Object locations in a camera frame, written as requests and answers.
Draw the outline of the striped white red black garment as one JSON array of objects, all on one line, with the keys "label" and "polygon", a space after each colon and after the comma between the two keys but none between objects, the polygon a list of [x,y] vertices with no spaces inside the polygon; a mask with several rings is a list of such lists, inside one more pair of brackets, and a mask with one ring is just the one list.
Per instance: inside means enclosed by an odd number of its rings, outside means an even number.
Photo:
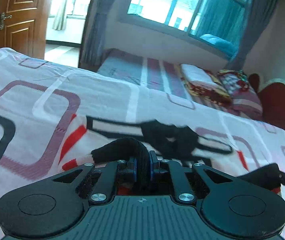
[{"label": "striped white red black garment", "polygon": [[176,159],[181,163],[189,161],[199,163],[203,161],[211,166],[209,158],[201,157],[196,153],[217,153],[222,156],[232,155],[235,150],[220,141],[201,137],[188,126],[177,127],[165,125],[157,120],[142,122],[137,125],[140,135],[121,134],[97,130],[98,135],[110,137],[112,142],[94,150],[89,149],[86,136],[92,130],[92,120],[81,121],[74,114],[71,118],[67,137],[60,151],[59,168],[68,171],[85,163],[103,165],[119,159],[128,160],[135,157],[137,160],[136,183],[122,183],[118,194],[143,194],[151,191],[151,157],[146,146],[154,148],[163,159]]}]

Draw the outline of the red heart headboard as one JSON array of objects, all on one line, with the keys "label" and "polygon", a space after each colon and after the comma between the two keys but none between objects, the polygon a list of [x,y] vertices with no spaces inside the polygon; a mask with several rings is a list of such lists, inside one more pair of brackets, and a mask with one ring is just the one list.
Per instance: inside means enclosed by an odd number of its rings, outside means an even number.
[{"label": "red heart headboard", "polygon": [[264,83],[257,73],[248,80],[262,104],[262,120],[285,130],[285,80],[271,79]]}]

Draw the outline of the patterned red pillow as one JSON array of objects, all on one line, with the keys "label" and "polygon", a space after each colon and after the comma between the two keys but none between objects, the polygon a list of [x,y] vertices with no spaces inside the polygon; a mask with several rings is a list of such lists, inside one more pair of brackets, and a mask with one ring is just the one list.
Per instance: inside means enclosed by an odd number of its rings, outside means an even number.
[{"label": "patterned red pillow", "polygon": [[254,120],[262,118],[263,108],[260,99],[243,70],[223,69],[217,72],[217,77],[231,96],[231,106],[235,111]]}]

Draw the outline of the folded white red blanket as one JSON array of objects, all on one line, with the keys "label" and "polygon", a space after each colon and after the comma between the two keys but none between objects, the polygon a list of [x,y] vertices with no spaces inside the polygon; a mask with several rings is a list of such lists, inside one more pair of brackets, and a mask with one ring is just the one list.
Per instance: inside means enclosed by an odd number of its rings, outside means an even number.
[{"label": "folded white red blanket", "polygon": [[231,105],[230,94],[211,71],[190,64],[181,64],[180,70],[190,95],[224,107]]}]

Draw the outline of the striped bed sheet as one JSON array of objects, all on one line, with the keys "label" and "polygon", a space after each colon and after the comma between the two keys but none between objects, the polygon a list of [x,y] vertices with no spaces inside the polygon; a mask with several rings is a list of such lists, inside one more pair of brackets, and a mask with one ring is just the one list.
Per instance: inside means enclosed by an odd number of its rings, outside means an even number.
[{"label": "striped bed sheet", "polygon": [[191,100],[179,66],[162,60],[110,49],[98,74]]}]

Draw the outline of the teal curtain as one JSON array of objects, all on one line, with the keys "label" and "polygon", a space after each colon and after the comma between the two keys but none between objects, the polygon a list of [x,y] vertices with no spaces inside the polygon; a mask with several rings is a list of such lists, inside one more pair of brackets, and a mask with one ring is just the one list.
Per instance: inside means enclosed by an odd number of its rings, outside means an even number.
[{"label": "teal curtain", "polygon": [[248,0],[206,0],[194,36],[231,59],[238,51]]}]

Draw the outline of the grey curtain right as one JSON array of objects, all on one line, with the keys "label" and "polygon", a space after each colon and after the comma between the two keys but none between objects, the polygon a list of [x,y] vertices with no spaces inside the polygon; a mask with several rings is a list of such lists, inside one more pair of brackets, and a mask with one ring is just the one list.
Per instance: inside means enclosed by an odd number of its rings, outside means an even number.
[{"label": "grey curtain right", "polygon": [[247,55],[269,24],[279,0],[248,0],[244,28],[237,52],[227,63],[230,70],[241,70]]}]

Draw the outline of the grey curtain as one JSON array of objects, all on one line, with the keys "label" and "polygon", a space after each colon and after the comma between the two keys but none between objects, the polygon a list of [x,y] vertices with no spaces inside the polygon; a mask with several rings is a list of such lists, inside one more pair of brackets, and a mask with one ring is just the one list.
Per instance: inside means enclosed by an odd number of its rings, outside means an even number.
[{"label": "grey curtain", "polygon": [[237,52],[227,63],[230,70],[241,70],[247,55],[269,24],[279,0],[248,0],[244,28]]},{"label": "grey curtain", "polygon": [[108,14],[115,0],[91,0],[82,34],[79,68],[89,69],[101,64]]}]

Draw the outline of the wooden door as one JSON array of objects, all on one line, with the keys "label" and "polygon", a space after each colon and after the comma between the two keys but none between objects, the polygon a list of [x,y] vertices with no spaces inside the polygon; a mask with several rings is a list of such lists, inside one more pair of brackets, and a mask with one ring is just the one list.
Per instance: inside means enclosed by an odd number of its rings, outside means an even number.
[{"label": "wooden door", "polygon": [[43,59],[51,0],[0,0],[0,14],[12,15],[0,30],[0,48]]}]

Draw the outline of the grey curtain left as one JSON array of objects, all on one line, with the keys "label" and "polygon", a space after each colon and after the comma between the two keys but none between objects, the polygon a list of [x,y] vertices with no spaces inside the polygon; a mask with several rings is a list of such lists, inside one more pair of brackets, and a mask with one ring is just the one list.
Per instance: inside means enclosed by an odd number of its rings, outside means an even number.
[{"label": "grey curtain left", "polygon": [[115,0],[91,0],[82,34],[79,68],[89,69],[101,64],[108,14]]}]

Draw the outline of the window with frame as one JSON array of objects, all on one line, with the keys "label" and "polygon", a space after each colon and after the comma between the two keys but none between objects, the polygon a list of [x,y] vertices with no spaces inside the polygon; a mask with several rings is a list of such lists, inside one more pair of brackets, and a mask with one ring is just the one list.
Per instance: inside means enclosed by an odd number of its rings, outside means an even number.
[{"label": "window with frame", "polygon": [[205,1],[127,0],[127,8],[121,15],[121,21],[191,42],[205,43],[194,36]]}]

